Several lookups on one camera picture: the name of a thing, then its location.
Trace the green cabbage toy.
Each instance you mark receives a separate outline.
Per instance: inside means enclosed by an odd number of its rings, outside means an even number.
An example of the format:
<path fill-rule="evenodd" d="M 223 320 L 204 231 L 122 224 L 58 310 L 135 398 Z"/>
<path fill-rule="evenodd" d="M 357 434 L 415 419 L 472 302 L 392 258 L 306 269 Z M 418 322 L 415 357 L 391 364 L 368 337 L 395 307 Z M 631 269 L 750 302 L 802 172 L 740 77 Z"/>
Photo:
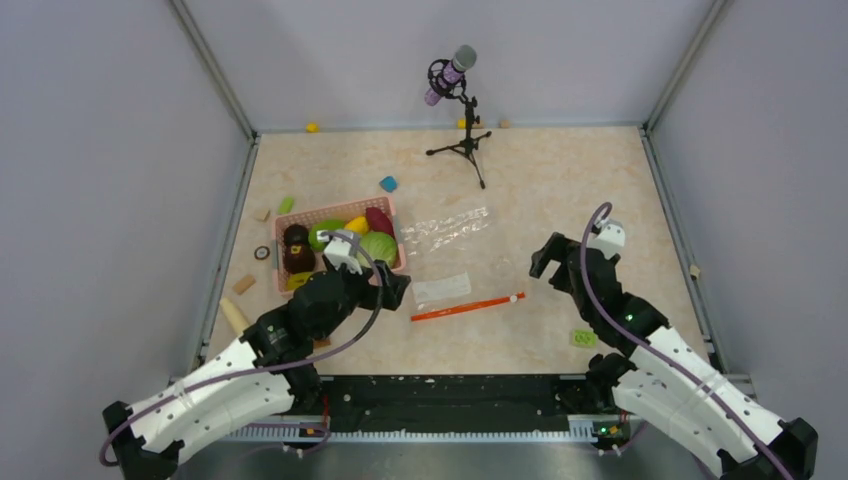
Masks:
<path fill-rule="evenodd" d="M 389 234 L 372 231 L 360 238 L 359 245 L 374 261 L 383 261 L 394 267 L 398 259 L 397 241 Z"/>

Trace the clear zip top bag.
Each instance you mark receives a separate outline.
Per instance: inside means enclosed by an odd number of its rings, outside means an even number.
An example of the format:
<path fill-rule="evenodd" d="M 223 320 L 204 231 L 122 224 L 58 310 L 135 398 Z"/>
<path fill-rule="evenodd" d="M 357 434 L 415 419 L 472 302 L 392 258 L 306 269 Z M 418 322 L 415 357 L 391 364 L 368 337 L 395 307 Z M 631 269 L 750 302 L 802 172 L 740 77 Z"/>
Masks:
<path fill-rule="evenodd" d="M 411 223 L 400 230 L 400 237 L 412 278 L 412 322 L 526 298 L 506 229 L 488 206 Z"/>

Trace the brown bear chocolate toy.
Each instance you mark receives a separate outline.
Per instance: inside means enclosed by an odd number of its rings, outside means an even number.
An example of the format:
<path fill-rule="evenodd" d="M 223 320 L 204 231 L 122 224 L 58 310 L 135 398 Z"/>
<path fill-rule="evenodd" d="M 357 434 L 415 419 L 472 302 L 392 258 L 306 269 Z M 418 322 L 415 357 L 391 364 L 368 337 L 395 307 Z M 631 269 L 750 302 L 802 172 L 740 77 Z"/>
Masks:
<path fill-rule="evenodd" d="M 316 256 L 309 243 L 286 245 L 283 250 L 283 268 L 290 275 L 312 272 Z"/>

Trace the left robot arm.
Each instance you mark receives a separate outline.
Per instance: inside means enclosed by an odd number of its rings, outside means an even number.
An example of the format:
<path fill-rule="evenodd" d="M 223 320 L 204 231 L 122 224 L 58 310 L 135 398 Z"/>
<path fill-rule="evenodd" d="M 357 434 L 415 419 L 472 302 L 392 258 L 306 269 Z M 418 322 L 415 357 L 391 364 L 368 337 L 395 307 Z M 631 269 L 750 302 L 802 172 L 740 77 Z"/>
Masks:
<path fill-rule="evenodd" d="M 312 275 L 182 380 L 146 400 L 105 408 L 100 463 L 126 479 L 168 479 L 194 454 L 255 420 L 314 410 L 321 397 L 315 362 L 359 341 L 381 310 L 397 310 L 410 283 L 384 262 L 360 274 L 341 268 Z"/>

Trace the yellow mango toy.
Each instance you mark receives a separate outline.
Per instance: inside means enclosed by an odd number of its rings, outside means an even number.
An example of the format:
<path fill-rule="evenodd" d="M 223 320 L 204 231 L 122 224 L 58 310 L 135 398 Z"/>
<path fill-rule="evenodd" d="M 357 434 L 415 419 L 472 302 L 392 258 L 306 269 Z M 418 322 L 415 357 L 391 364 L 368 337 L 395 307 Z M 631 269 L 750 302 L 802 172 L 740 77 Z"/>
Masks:
<path fill-rule="evenodd" d="M 370 232 L 370 225 L 365 216 L 358 216 L 347 222 L 344 229 L 359 236 L 364 236 Z"/>

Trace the dark red sweet potato toy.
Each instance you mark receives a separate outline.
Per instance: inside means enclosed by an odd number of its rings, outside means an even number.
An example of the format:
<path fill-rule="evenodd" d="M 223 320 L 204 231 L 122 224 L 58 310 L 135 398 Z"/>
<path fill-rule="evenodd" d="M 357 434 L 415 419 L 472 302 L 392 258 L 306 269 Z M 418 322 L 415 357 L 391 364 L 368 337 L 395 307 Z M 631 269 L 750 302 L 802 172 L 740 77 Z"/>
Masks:
<path fill-rule="evenodd" d="M 392 220 L 381 209 L 377 207 L 367 207 L 365 210 L 365 218 L 371 231 L 387 234 L 393 239 L 396 238 Z"/>

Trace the pink plastic basket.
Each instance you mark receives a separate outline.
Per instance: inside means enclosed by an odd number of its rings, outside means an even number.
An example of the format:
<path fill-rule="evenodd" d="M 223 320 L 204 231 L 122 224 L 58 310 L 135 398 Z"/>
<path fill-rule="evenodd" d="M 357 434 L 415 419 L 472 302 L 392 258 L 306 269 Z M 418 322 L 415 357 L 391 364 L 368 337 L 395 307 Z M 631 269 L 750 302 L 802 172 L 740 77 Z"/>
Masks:
<path fill-rule="evenodd" d="M 293 294 L 293 291 L 287 286 L 290 275 L 283 267 L 284 231 L 286 228 L 292 224 L 311 228 L 326 220 L 344 220 L 347 222 L 355 217 L 364 216 L 369 207 L 378 208 L 391 220 L 398 241 L 398 255 L 395 264 L 392 266 L 392 271 L 394 273 L 403 271 L 406 268 L 407 258 L 400 235 L 397 210 L 390 196 L 376 196 L 275 217 L 271 225 L 272 238 L 275 242 L 271 259 L 273 265 L 272 280 L 278 293 L 286 299 Z"/>

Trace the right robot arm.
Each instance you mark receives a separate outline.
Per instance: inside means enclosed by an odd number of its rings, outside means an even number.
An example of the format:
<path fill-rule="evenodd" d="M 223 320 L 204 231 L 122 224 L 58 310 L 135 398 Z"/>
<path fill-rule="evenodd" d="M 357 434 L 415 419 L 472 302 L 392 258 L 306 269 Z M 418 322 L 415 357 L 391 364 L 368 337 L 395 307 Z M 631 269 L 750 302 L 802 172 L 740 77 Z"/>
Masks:
<path fill-rule="evenodd" d="M 718 479 L 811 478 L 817 431 L 759 405 L 701 358 L 650 302 L 623 290 L 618 259 L 560 233 L 531 257 L 534 278 L 558 262 L 550 285 L 571 296 L 580 317 L 614 350 L 589 364 L 589 404 L 636 415 Z"/>

